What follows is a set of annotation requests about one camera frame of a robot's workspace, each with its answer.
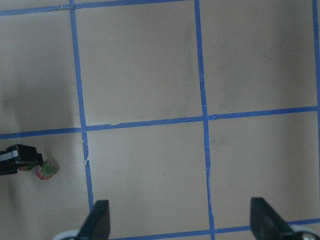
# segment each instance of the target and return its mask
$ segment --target beige floor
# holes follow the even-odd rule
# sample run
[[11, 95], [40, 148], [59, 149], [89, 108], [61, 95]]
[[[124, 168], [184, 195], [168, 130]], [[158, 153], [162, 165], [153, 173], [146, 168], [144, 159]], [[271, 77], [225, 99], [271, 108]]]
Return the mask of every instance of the beige floor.
[[[66, 4], [3, 0], [0, 11]], [[200, 13], [209, 115], [317, 105], [312, 1], [200, 0]], [[93, 197], [110, 201], [110, 238], [209, 230], [202, 121], [110, 126], [202, 116], [194, 1], [75, 14], [86, 125], [115, 128], [87, 132]], [[89, 213], [70, 12], [0, 20], [0, 150], [35, 146], [60, 167], [46, 181], [34, 171], [0, 177], [0, 238], [49, 240]], [[55, 129], [73, 133], [43, 132]], [[287, 221], [320, 218], [316, 111], [211, 120], [209, 143], [216, 229], [248, 226], [257, 196]]]

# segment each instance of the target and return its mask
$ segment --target black clamp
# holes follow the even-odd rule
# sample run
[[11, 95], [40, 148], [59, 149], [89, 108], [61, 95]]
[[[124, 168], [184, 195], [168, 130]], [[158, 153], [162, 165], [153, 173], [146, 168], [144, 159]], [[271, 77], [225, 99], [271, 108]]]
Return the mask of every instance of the black clamp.
[[16, 144], [0, 151], [0, 175], [16, 174], [18, 168], [42, 165], [41, 153], [33, 146]]
[[251, 198], [250, 228], [256, 240], [320, 240], [310, 228], [288, 225], [262, 197]]

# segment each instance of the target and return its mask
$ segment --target blue tape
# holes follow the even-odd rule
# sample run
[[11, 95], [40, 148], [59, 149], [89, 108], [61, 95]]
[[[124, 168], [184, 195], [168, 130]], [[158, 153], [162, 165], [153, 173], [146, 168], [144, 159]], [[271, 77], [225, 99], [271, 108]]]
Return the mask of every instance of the blue tape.
[[101, 8], [101, 7], [139, 5], [139, 4], [170, 3], [170, 2], [182, 2], [182, 1], [187, 1], [187, 0], [118, 0], [118, 1], [76, 3], [74, 6], [76, 9], [84, 9], [84, 8], [87, 9], [87, 8]]
[[312, 17], [313, 17], [314, 58], [315, 58], [316, 101], [317, 101], [317, 117], [318, 117], [318, 152], [319, 152], [319, 162], [320, 162], [320, 51], [319, 51], [319, 23], [318, 23], [317, 0], [312, 0]]
[[[288, 221], [287, 223], [289, 225], [319, 224], [320, 218]], [[217, 234], [226, 234], [226, 233], [243, 232], [243, 231], [250, 231], [250, 226], [226, 227], [226, 228], [218, 228], [215, 230]]]
[[210, 230], [200, 230], [200, 231], [185, 231], [185, 232], [176, 232], [176, 233], [165, 233], [157, 235], [148, 235], [148, 236], [133, 236], [133, 237], [122, 237], [122, 238], [113, 238], [110, 240], [155, 240], [155, 239], [171, 239], [171, 238], [181, 238], [181, 237], [192, 237], [192, 236], [201, 236], [209, 235]]
[[306, 106], [306, 107], [295, 107], [286, 109], [274, 109], [274, 110], [263, 110], [263, 111], [247, 111], [247, 112], [235, 112], [226, 114], [215, 114], [210, 115], [209, 120], [217, 119], [236, 119], [236, 118], [248, 118], [257, 116], [268, 116], [268, 115], [280, 115], [280, 114], [294, 114], [294, 113], [304, 113], [304, 112], [315, 112], [317, 111], [316, 106]]
[[297, 221], [288, 221], [289, 225], [306, 225], [306, 224], [319, 224], [320, 218], [306, 219], [306, 220], [297, 220]]
[[208, 200], [208, 218], [211, 239], [215, 239], [215, 221], [213, 215], [213, 209], [211, 205], [211, 191], [210, 191], [210, 134], [209, 134], [209, 120], [208, 120], [208, 109], [207, 109], [207, 98], [205, 89], [205, 69], [203, 60], [203, 49], [202, 49], [202, 34], [201, 34], [201, 13], [200, 13], [200, 2], [194, 0], [194, 16], [195, 16], [195, 34], [196, 34], [196, 48], [198, 56], [198, 71], [199, 71], [199, 83], [200, 83], [200, 95], [202, 105], [202, 120], [203, 120], [203, 141], [204, 141], [204, 156], [205, 156], [205, 167], [206, 167], [206, 189], [207, 189], [207, 200]]
[[16, 14], [45, 13], [45, 12], [68, 10], [68, 9], [70, 9], [69, 4], [58, 5], [58, 6], [45, 6], [45, 7], [33, 7], [33, 8], [23, 8], [23, 9], [13, 9], [13, 10], [2, 10], [2, 11], [0, 11], [0, 17], [11, 16], [11, 15], [16, 15]]
[[91, 179], [91, 169], [89, 160], [85, 163], [85, 177], [86, 177], [86, 188], [88, 192], [88, 201], [90, 211], [94, 207], [94, 195], [92, 191], [92, 179]]
[[[74, 0], [69, 0], [69, 4], [72, 6], [75, 4]], [[86, 127], [86, 116], [83, 98], [83, 87], [81, 81], [81, 69], [80, 69], [80, 55], [79, 55], [79, 43], [77, 34], [77, 20], [75, 9], [70, 9], [70, 22], [71, 22], [71, 33], [72, 33], [72, 44], [73, 44], [73, 55], [74, 55], [74, 66], [75, 66], [75, 78], [76, 78], [76, 88], [78, 94], [78, 104], [79, 104], [79, 114], [81, 123], [81, 133], [82, 133], [82, 146], [85, 165], [85, 175], [86, 175], [86, 186], [88, 192], [88, 202], [90, 211], [94, 206], [93, 190], [92, 190], [92, 180], [90, 163], [88, 160], [89, 148], [88, 148], [88, 136]]]
[[0, 10], [0, 17], [17, 15], [17, 14], [45, 13], [45, 12], [52, 12], [52, 11], [59, 11], [59, 10], [100, 8], [100, 7], [139, 5], [139, 4], [170, 3], [170, 2], [182, 2], [182, 1], [187, 1], [187, 0], [116, 0], [116, 1], [101, 1], [101, 2], [88, 2], [88, 3], [75, 3], [73, 1], [73, 3], [57, 5], [57, 6]]
[[39, 130], [39, 131], [6, 133], [6, 134], [0, 134], [0, 140], [27, 138], [27, 137], [35, 137], [35, 136], [43, 136], [43, 135], [72, 134], [72, 133], [81, 133], [81, 131], [82, 131], [81, 128], [73, 127], [73, 128], [61, 128], [61, 129], [49, 129], [49, 130]]
[[87, 126], [86, 130], [98, 131], [98, 130], [108, 130], [108, 129], [125, 129], [125, 128], [136, 128], [136, 127], [155, 126], [155, 125], [192, 123], [192, 122], [201, 122], [201, 121], [202, 121], [202, 116], [193, 116], [193, 117], [182, 117], [182, 118], [150, 120], [150, 121], [126, 122], [126, 123], [119, 123], [117, 125], [111, 125], [111, 124], [93, 125], [93, 126]]

